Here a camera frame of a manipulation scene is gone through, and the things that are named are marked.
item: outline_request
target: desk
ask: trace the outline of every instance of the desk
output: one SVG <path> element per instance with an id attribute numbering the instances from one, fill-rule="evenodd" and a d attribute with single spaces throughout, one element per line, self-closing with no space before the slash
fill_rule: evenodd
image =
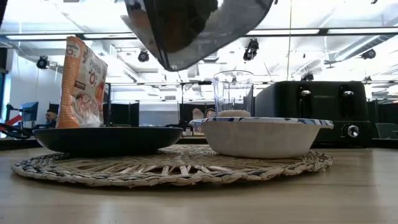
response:
<path id="1" fill-rule="evenodd" d="M 322 149 L 325 173 L 267 182 L 99 189 L 25 179 L 19 159 L 46 149 L 0 151 L 0 223 L 398 223 L 398 151 Z"/>

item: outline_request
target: black bowl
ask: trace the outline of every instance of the black bowl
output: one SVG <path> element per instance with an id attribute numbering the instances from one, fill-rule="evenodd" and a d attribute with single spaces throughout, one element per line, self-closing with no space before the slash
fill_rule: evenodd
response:
<path id="1" fill-rule="evenodd" d="M 56 152 L 74 156 L 103 157 L 153 154 L 175 144 L 181 128 L 71 128 L 38 129 L 36 140 Z"/>

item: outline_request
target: round wicker placemat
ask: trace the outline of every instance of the round wicker placemat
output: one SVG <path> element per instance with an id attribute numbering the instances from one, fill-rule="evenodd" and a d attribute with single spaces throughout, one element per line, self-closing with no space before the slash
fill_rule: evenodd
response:
<path id="1" fill-rule="evenodd" d="M 208 146 L 174 145 L 150 156 L 84 159 L 62 153 L 50 154 L 20 161 L 11 169 L 35 179 L 89 186 L 137 187 L 269 180 L 278 175 L 324 171 L 332 162 L 330 156 L 315 151 L 294 159 L 245 159 L 221 156 Z"/>

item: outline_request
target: toaster knob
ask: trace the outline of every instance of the toaster knob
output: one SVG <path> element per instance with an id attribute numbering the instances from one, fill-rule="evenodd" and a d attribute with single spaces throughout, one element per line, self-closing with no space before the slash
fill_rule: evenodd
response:
<path id="1" fill-rule="evenodd" d="M 310 90 L 301 91 L 301 96 L 308 96 L 308 95 L 311 95 L 311 91 Z"/>
<path id="2" fill-rule="evenodd" d="M 347 128 L 347 137 L 356 138 L 359 135 L 359 128 L 355 125 L 350 125 Z"/>
<path id="3" fill-rule="evenodd" d="M 353 92 L 353 91 L 345 91 L 345 92 L 343 93 L 343 95 L 344 95 L 344 96 L 353 96 L 353 95 L 354 95 L 354 92 Z"/>

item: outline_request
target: white bowl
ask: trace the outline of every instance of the white bowl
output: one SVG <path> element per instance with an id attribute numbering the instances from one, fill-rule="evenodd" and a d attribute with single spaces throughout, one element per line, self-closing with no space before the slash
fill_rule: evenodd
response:
<path id="1" fill-rule="evenodd" d="M 333 129 L 331 121 L 303 118 L 205 118 L 190 124 L 201 126 L 220 154 L 263 159 L 301 156 L 321 128 Z"/>

